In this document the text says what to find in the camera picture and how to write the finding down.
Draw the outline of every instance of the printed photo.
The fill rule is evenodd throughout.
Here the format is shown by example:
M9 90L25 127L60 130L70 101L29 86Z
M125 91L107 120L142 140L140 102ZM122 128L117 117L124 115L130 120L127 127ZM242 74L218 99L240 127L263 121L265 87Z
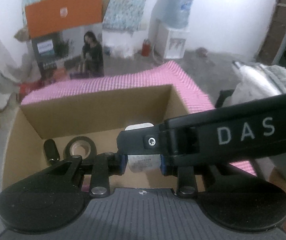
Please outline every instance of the printed photo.
M102 23L38 37L32 46L44 85L104 76Z

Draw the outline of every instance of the white wall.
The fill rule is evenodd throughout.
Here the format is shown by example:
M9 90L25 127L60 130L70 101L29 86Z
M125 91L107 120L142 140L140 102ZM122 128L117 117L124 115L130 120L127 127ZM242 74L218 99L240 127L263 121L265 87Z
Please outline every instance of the white wall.
M26 43L17 41L13 36L23 27L22 0L0 0L0 40L9 50L18 68L22 64L29 67L33 53Z
M187 49L205 47L210 51L254 57L268 30L276 0L195 0L190 15ZM158 15L164 0L147 0L142 25L150 30L128 33L103 32L106 45L130 44L139 49L145 38L152 43L157 33Z

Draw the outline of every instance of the red bottle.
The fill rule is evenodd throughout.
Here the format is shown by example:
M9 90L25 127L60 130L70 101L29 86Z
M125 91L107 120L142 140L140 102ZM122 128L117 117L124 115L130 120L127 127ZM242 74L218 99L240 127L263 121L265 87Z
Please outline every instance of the red bottle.
M151 42L149 39L145 39L142 46L142 56L148 57L151 51Z

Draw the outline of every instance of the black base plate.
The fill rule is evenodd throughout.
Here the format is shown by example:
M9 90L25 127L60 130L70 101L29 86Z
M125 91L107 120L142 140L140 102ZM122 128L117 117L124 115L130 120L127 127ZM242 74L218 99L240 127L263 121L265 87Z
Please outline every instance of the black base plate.
M171 189L117 188L93 199L68 226L46 234L23 235L7 230L0 240L49 239L242 239L286 240L280 228L261 233L231 231L212 222L196 201L180 199Z

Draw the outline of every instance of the pink foam mat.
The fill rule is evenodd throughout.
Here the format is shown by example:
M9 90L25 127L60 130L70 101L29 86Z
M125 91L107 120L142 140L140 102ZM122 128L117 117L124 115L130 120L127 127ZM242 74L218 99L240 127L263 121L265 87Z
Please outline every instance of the pink foam mat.
M171 84L176 88L190 113L198 113L214 108L209 97L174 61L136 74L58 82L42 89L32 91L23 99L21 104L27 105L44 100L99 91L168 84ZM248 161L233 163L233 165L256 175Z

